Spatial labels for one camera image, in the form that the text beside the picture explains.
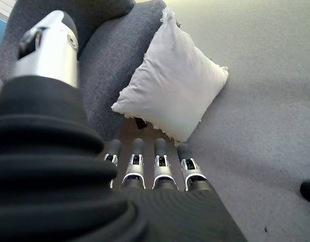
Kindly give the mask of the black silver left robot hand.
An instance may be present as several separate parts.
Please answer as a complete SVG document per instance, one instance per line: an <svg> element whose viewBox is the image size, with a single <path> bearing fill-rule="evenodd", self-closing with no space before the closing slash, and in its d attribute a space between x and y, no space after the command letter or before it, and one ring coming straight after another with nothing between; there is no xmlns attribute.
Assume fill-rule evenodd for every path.
<svg viewBox="0 0 310 242"><path fill-rule="evenodd" d="M177 153L185 191L155 143L154 187L144 187L136 139L120 189L121 144L105 158L87 125L77 78L76 26L53 11L27 31L0 91L0 241L245 241L186 144Z"/></svg>

